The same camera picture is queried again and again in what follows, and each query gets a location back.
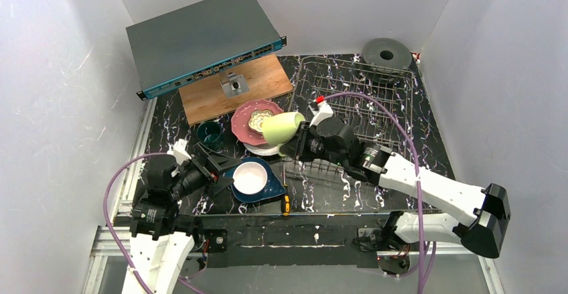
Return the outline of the light green mug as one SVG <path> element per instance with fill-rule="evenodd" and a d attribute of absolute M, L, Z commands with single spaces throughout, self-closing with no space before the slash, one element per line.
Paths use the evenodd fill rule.
<path fill-rule="evenodd" d="M 270 145 L 288 142 L 298 130 L 305 117 L 299 112 L 281 113 L 266 118 L 262 123 L 263 138 Z"/>

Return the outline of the white bowl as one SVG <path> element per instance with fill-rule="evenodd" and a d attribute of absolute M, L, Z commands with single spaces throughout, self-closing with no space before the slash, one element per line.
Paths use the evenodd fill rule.
<path fill-rule="evenodd" d="M 265 168 L 256 162 L 246 162 L 239 165 L 233 173 L 234 187 L 246 195 L 259 193 L 268 182 Z"/>

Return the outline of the dark green mug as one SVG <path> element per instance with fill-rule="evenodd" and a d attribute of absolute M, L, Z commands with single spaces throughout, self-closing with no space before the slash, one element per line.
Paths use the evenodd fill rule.
<path fill-rule="evenodd" d="M 222 127 L 214 121 L 201 123 L 197 128 L 197 136 L 207 148 L 220 151 L 224 146 Z"/>

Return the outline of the small patterned flower dish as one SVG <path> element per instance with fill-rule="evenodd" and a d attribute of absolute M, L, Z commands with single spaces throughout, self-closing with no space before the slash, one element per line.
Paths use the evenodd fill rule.
<path fill-rule="evenodd" d="M 251 116 L 248 120 L 248 127 L 257 132 L 257 133 L 262 133 L 263 132 L 263 122 L 270 117 L 273 117 L 274 113 L 269 110 L 269 109 L 265 109 L 265 110 L 255 110 L 251 113 Z"/>

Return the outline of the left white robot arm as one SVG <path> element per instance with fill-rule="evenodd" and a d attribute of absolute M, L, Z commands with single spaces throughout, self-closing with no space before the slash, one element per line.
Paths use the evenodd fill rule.
<path fill-rule="evenodd" d="M 123 293 L 172 293 L 184 261 L 203 234 L 197 216 L 180 214 L 180 201 L 200 190 L 217 194 L 234 180 L 225 173 L 241 159 L 202 143 L 194 152 L 180 139 L 165 153 L 149 153 L 146 194 L 133 206 Z"/>

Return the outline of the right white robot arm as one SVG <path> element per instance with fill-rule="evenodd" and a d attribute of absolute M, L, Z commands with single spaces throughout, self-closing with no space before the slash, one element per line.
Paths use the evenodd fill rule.
<path fill-rule="evenodd" d="M 362 142 L 336 117 L 317 125 L 299 113 L 286 117 L 276 130 L 283 134 L 277 145 L 284 156 L 328 161 L 357 181 L 413 196 L 440 211 L 392 212 L 381 228 L 381 238 L 389 244 L 450 242 L 489 259 L 500 256 L 511 219 L 505 187 L 474 186 L 419 167 L 387 147 Z"/>

